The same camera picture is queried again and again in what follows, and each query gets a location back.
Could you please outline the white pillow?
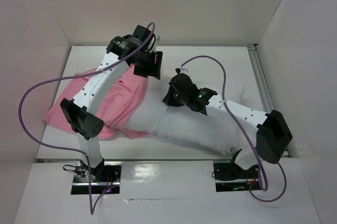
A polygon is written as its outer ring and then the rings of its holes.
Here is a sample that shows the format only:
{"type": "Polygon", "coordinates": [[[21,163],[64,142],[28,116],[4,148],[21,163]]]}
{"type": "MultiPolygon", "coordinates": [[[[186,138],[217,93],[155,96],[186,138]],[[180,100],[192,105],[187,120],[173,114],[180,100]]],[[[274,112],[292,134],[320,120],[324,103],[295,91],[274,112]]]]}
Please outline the white pillow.
{"type": "Polygon", "coordinates": [[[173,140],[181,145],[200,145],[226,156],[247,147],[241,130],[231,122],[191,111],[186,106],[163,103],[170,77],[148,80],[145,97],[125,124],[125,128],[173,140]]]}

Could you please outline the pink satin pillowcase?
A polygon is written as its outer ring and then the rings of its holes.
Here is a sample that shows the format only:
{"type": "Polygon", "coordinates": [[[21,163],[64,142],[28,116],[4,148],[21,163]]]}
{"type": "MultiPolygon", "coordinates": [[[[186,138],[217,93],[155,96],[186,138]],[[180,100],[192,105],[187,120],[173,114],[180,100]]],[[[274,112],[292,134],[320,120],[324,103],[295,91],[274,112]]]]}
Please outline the pink satin pillowcase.
{"type": "MultiPolygon", "coordinates": [[[[131,66],[118,78],[98,108],[96,116],[104,121],[104,127],[98,135],[101,140],[109,140],[117,130],[122,131],[131,139],[147,135],[146,132],[133,131],[125,127],[131,115],[142,103],[148,83],[147,78],[134,75],[133,71],[134,67],[131,66]]],[[[89,79],[89,76],[72,79],[44,116],[44,122],[54,128],[74,134],[75,132],[61,110],[60,102],[64,98],[68,100],[72,98],[89,79]]]]}

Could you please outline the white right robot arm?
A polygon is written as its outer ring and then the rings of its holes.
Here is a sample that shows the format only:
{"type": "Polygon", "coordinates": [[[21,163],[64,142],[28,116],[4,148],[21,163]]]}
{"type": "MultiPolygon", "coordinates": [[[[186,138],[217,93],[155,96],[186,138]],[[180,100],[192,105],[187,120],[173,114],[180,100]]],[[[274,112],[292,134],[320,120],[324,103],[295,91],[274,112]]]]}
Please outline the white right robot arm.
{"type": "Polygon", "coordinates": [[[236,178],[261,161],[277,164],[293,139],[277,110],[247,108],[215,90],[197,87],[184,73],[166,77],[164,82],[168,88],[163,99],[168,107],[164,124],[183,141],[225,154],[234,151],[230,172],[236,178]]]}

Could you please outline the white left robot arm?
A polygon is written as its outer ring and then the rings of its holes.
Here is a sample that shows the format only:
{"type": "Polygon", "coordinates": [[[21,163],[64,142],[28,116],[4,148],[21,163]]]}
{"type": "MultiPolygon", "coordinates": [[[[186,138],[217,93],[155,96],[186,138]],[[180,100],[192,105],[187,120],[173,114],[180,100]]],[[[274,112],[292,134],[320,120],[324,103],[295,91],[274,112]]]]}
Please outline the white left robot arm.
{"type": "Polygon", "coordinates": [[[104,98],[123,76],[141,81],[160,78],[163,53],[156,51],[154,29],[154,23],[148,27],[138,25],[131,35],[113,38],[100,66],[86,74],[88,81],[82,89],[72,98],[61,100],[61,110],[79,142],[81,167],[92,181],[99,181],[104,175],[98,136],[105,123],[97,114],[104,98]]]}

